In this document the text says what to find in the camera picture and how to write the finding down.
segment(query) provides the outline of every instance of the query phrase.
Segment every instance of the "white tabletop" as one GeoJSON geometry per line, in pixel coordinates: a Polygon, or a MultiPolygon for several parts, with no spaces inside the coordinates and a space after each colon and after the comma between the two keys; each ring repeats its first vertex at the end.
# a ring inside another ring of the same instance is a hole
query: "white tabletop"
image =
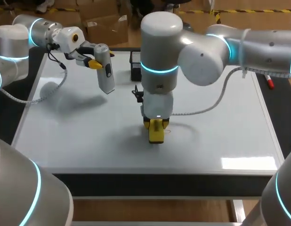
{"type": "MultiPolygon", "coordinates": [[[[112,59],[115,91],[98,88],[97,73],[55,54],[68,68],[64,86],[48,100],[27,107],[13,146],[51,173],[186,173],[273,175],[284,158],[255,74],[229,80],[221,103],[195,116],[172,116],[164,144],[148,143],[140,104],[131,91],[129,52],[112,59]]],[[[215,103],[223,81],[191,84],[179,70],[174,112],[215,103]]],[[[63,78],[44,57],[30,99],[63,78]]]]}

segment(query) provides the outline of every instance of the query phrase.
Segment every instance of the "robotic arm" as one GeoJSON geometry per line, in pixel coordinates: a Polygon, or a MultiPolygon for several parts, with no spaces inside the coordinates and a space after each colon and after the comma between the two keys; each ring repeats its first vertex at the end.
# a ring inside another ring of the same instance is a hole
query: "robotic arm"
{"type": "Polygon", "coordinates": [[[107,94],[114,90],[113,54],[107,45],[89,43],[78,27],[63,28],[59,23],[29,15],[17,16],[13,25],[0,26],[0,89],[27,76],[28,52],[34,46],[46,48],[49,53],[60,51],[66,59],[75,59],[77,65],[96,69],[99,87],[107,94]]]}
{"type": "Polygon", "coordinates": [[[141,113],[150,143],[163,143],[179,66],[198,86],[213,84],[227,65],[291,78],[291,31],[238,30],[217,24],[201,35],[183,30],[177,15],[155,12],[142,20],[141,36],[141,113]]]}

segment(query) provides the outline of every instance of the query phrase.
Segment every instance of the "coiled cable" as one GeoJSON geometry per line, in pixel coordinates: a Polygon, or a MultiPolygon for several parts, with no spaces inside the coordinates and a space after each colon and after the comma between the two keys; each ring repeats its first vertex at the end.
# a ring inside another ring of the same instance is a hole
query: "coiled cable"
{"type": "Polygon", "coordinates": [[[9,97],[10,99],[12,99],[12,100],[14,100],[14,101],[16,101],[18,103],[22,103],[22,104],[37,104],[37,103],[42,102],[43,100],[46,100],[48,97],[50,97],[52,94],[54,94],[64,84],[64,82],[67,79],[67,75],[68,75],[68,70],[64,69],[64,78],[61,81],[61,83],[57,87],[55,87],[52,91],[50,91],[46,96],[41,97],[41,98],[36,99],[36,100],[32,100],[32,101],[20,100],[20,99],[14,97],[13,95],[11,95],[10,93],[8,93],[7,91],[5,91],[4,89],[0,89],[0,91],[3,94],[5,94],[7,97],[9,97]]]}

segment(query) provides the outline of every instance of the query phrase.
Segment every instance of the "white cable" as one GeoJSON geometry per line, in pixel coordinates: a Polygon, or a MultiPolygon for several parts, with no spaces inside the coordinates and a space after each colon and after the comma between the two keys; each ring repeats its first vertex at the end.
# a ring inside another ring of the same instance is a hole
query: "white cable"
{"type": "Polygon", "coordinates": [[[246,38],[246,35],[248,33],[248,31],[250,31],[251,29],[245,29],[242,37],[241,37],[241,41],[240,41],[240,45],[239,45],[239,64],[243,70],[243,79],[245,78],[246,74],[247,74],[247,70],[244,67],[244,62],[243,62],[243,56],[244,56],[244,41],[246,38]]]}
{"type": "Polygon", "coordinates": [[[202,113],[205,113],[205,112],[208,112],[212,109],[214,109],[216,106],[218,106],[218,104],[221,102],[224,94],[225,94],[225,90],[226,90],[226,87],[227,87],[227,83],[228,83],[228,80],[230,78],[230,76],[235,73],[236,71],[239,71],[239,70],[242,70],[241,67],[237,67],[233,70],[231,70],[228,75],[226,76],[225,80],[224,80],[224,84],[223,84],[223,88],[222,88],[222,91],[221,91],[221,94],[219,96],[219,98],[217,99],[217,101],[215,102],[215,104],[209,108],[206,108],[202,111],[198,111],[198,112],[191,112],[191,113],[173,113],[172,115],[173,116],[182,116],[182,115],[195,115],[195,114],[202,114],[202,113]]]}
{"type": "MultiPolygon", "coordinates": [[[[202,113],[205,113],[205,112],[208,112],[212,109],[214,109],[216,106],[219,105],[219,103],[221,102],[224,94],[225,94],[225,90],[226,90],[226,87],[227,87],[227,83],[228,83],[228,80],[229,78],[231,77],[231,75],[233,73],[235,73],[236,71],[239,71],[239,70],[243,70],[242,67],[237,67],[233,70],[231,70],[228,75],[226,76],[225,80],[224,80],[224,84],[223,84],[223,88],[222,88],[222,91],[221,91],[221,94],[219,96],[219,98],[217,99],[217,101],[215,102],[215,104],[209,108],[206,108],[204,110],[201,110],[201,111],[197,111],[197,112],[191,112],[191,113],[173,113],[172,115],[173,116],[186,116],[186,115],[196,115],[196,114],[202,114],[202,113]]],[[[247,70],[247,71],[250,71],[250,72],[255,72],[255,73],[260,73],[260,74],[263,74],[263,75],[270,75],[272,77],[277,77],[277,78],[286,78],[286,79],[291,79],[291,74],[289,73],[277,73],[277,72],[269,72],[269,71],[263,71],[263,70],[258,70],[258,69],[253,69],[253,68],[248,68],[248,67],[245,67],[244,70],[247,70]]]]}
{"type": "Polygon", "coordinates": [[[7,97],[9,97],[10,99],[16,101],[16,102],[19,102],[19,103],[22,103],[22,104],[37,104],[39,102],[42,102],[43,100],[46,100],[48,97],[50,97],[52,94],[54,94],[63,84],[64,82],[66,81],[66,78],[67,78],[67,75],[68,75],[68,71],[67,69],[64,70],[64,78],[63,80],[61,81],[61,83],[55,87],[50,93],[48,93],[46,96],[44,97],[41,97],[39,99],[36,99],[36,100],[32,100],[32,101],[26,101],[26,100],[20,100],[14,96],[12,96],[11,94],[9,94],[7,91],[5,91],[4,89],[0,89],[0,91],[2,93],[4,93],[7,97]]]}

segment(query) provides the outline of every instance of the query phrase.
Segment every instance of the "red marker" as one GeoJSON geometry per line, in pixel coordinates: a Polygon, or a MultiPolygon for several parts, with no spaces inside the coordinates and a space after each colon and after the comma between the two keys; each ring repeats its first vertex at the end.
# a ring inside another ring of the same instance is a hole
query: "red marker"
{"type": "Polygon", "coordinates": [[[273,81],[270,78],[270,76],[269,75],[265,75],[265,78],[267,79],[269,89],[274,89],[274,84],[273,84],[273,81]]]}

